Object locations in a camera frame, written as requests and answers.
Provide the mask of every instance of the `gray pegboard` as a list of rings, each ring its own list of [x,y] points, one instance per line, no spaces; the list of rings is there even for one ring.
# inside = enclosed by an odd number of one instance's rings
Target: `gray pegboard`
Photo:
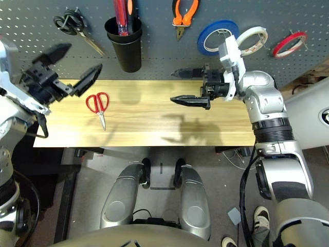
[[[253,26],[267,28],[269,38],[266,47],[269,48],[288,36],[290,30],[308,34],[307,44],[311,50],[302,48],[289,57],[275,59],[270,50],[262,48],[244,57],[247,70],[270,73],[279,87],[329,56],[329,4],[325,0],[201,0],[192,26],[179,42],[172,26],[171,4],[171,0],[138,0],[143,22],[142,68],[132,74],[120,69],[104,30],[105,21],[114,16],[111,0],[0,0],[0,33],[18,46],[23,68],[27,68],[41,50],[60,42],[72,43],[67,57],[55,67],[60,78],[72,79],[78,79],[85,69],[99,62],[104,65],[100,79],[171,80],[174,79],[170,76],[171,72],[178,68],[199,67],[206,62],[210,62],[212,67],[219,66],[217,56],[200,54],[196,42],[206,26],[222,19],[236,22],[240,33]],[[183,13],[191,0],[181,0],[181,4]],[[55,28],[53,16],[62,15],[66,7],[75,9],[76,6],[88,21],[91,36],[106,50],[106,57],[101,57],[78,36],[66,35]]]

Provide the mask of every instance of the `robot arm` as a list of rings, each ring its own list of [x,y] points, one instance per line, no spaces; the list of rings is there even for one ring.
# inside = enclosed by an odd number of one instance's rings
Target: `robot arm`
[[[244,101],[260,157],[256,163],[259,191],[262,197],[276,204],[274,246],[326,246],[329,211],[312,200],[312,178],[273,78],[262,71],[245,71],[234,36],[226,38],[218,49],[224,73],[204,66],[197,74],[203,78],[201,97],[181,95],[171,100],[207,110],[210,100],[217,97],[229,101],[235,95]],[[174,75],[189,76],[191,73],[180,69]]]
[[[21,197],[13,177],[11,154],[16,144],[36,120],[46,138],[49,105],[68,95],[80,97],[101,72],[99,64],[84,73],[74,86],[59,81],[49,66],[63,58],[70,47],[71,44],[60,44],[50,48],[34,59],[32,67],[21,76],[16,46],[0,36],[0,246],[15,246],[31,229],[29,202]]]

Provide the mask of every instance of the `white tape roll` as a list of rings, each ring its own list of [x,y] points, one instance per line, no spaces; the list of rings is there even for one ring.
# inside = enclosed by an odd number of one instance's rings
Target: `white tape roll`
[[[265,44],[265,42],[267,41],[267,38],[268,38],[268,34],[264,27],[252,27],[238,37],[238,39],[236,40],[238,46],[240,46],[247,38],[249,38],[253,35],[259,35],[260,40],[256,44],[254,44],[252,47],[245,49],[245,50],[241,50],[242,56],[246,56],[246,55],[249,55],[249,54],[252,54],[252,53],[258,51],[260,48],[263,47],[263,45]]]

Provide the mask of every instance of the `red tape roll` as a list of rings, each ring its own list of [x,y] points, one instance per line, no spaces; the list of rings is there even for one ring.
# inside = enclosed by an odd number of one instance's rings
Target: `red tape roll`
[[[290,42],[299,39],[299,41],[293,45],[291,48],[289,48],[286,51],[280,52],[280,50],[289,44]],[[275,58],[284,58],[286,56],[289,56],[291,53],[298,50],[301,46],[304,45],[304,42],[307,40],[307,34],[304,32],[296,32],[288,37],[286,37],[283,41],[281,41],[273,50],[273,56]]]

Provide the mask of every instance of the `blue tape roll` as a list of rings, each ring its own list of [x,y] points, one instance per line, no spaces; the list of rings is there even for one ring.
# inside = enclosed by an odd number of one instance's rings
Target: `blue tape roll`
[[[237,39],[239,37],[239,28],[236,23],[229,20],[221,20],[217,22],[211,23],[209,26],[207,26],[199,35],[199,38],[197,39],[197,48],[203,55],[213,56],[218,55],[217,51],[209,51],[205,48],[205,43],[207,37],[209,35],[219,29],[227,29],[229,30]]]

